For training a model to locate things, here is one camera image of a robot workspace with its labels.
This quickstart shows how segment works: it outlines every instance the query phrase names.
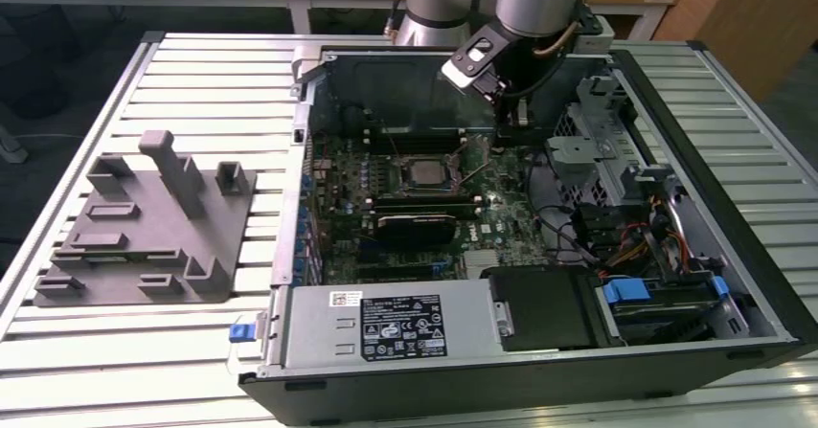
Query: power supply label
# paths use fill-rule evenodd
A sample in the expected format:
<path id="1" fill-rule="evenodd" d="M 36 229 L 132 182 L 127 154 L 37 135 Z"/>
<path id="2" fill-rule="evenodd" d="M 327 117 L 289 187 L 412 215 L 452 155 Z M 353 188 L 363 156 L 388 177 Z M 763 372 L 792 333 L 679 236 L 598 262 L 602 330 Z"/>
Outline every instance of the power supply label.
<path id="1" fill-rule="evenodd" d="M 360 356 L 367 361 L 446 356 L 439 296 L 360 300 Z"/>

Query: slotted metal platform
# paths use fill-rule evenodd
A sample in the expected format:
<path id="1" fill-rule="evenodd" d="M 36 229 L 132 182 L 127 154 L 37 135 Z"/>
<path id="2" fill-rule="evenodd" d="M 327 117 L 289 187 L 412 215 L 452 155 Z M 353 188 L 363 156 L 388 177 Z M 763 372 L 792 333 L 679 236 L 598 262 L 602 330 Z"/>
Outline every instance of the slotted metal platform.
<path id="1" fill-rule="evenodd" d="M 227 327 L 267 307 L 299 46 L 381 44 L 380 37 L 168 34 L 144 43 L 113 89 L 13 266 L 0 283 L 0 425 L 21 427 L 279 426 L 235 375 L 259 345 L 232 346 Z M 707 52 L 683 43 L 622 42 L 676 114 L 803 301 L 818 312 L 815 173 Z M 646 138 L 660 160 L 658 144 Z M 169 129 L 200 169 L 221 160 L 259 172 L 233 296 L 224 304 L 37 308 L 31 287 L 71 229 L 91 185 L 89 159 L 136 153 L 145 129 Z M 431 417 L 376 426 L 814 426 L 816 355 L 735 374 L 690 394 L 544 409 Z"/>

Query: motherboard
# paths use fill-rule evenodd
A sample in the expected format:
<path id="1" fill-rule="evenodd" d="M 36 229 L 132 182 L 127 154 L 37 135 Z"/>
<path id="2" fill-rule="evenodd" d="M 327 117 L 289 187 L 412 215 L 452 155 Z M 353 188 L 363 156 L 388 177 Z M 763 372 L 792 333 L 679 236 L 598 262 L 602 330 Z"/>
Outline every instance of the motherboard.
<path id="1" fill-rule="evenodd" d="M 313 153 L 323 284 L 479 278 L 551 259 L 527 147 L 491 149 L 486 135 L 463 132 L 317 135 Z"/>

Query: blue latch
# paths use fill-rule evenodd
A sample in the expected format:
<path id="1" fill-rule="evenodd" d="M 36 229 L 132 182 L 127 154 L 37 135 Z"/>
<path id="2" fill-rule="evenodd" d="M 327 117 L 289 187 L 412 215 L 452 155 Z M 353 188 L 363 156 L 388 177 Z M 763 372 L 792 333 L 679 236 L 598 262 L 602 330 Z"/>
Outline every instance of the blue latch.
<path id="1" fill-rule="evenodd" d="M 301 191 L 311 191 L 312 190 L 312 177 L 309 177 L 307 174 L 301 175 Z"/>
<path id="2" fill-rule="evenodd" d="M 727 282 L 722 277 L 712 277 L 712 288 L 715 289 L 715 294 L 718 294 L 719 298 L 726 298 L 730 295 L 730 287 L 727 286 Z"/>
<path id="3" fill-rule="evenodd" d="M 644 281 L 639 278 L 622 278 L 610 280 L 602 286 L 602 293 L 608 304 L 616 302 L 648 301 L 651 293 L 644 286 Z"/>
<path id="4" fill-rule="evenodd" d="M 232 325 L 229 326 L 229 342 L 240 344 L 241 342 L 253 342 L 256 340 L 256 325 Z"/>

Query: floor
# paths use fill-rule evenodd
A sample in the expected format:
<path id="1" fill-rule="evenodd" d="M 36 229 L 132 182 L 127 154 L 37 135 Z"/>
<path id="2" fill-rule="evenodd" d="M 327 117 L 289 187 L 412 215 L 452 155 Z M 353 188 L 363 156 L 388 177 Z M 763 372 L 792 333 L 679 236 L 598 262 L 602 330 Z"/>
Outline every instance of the floor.
<path id="1" fill-rule="evenodd" d="M 55 73 L 71 94 L 68 107 L 51 117 L 31 121 L 19 118 L 0 104 L 0 123 L 29 152 L 21 165 L 0 161 L 0 274 L 12 262 L 16 242 L 28 233 L 80 138 L 128 63 L 145 31 L 291 33 L 288 12 L 283 9 L 67 7 L 67 17 L 77 32 L 83 56 L 71 63 L 53 63 Z M 313 11 L 316 34 L 379 34 L 384 11 Z M 0 69 L 8 56 L 25 53 L 16 37 L 0 24 Z M 0 86 L 13 84 L 2 81 Z M 818 167 L 818 53 L 799 62 L 780 88 L 762 104 L 764 111 Z"/>

